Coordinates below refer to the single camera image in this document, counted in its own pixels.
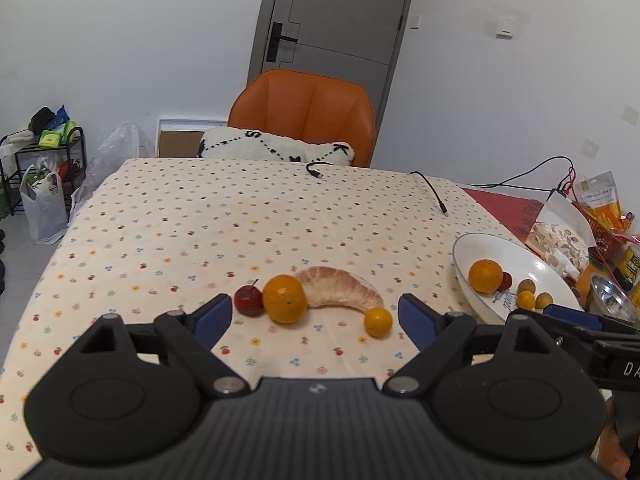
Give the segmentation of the person's right hand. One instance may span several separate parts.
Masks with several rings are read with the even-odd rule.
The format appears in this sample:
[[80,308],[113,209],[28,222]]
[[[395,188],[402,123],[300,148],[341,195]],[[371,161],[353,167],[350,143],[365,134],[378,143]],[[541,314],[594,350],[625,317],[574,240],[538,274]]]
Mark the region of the person's right hand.
[[630,467],[630,459],[620,445],[615,427],[615,406],[613,399],[605,401],[606,421],[599,439],[597,454],[598,464],[615,479],[626,479]]

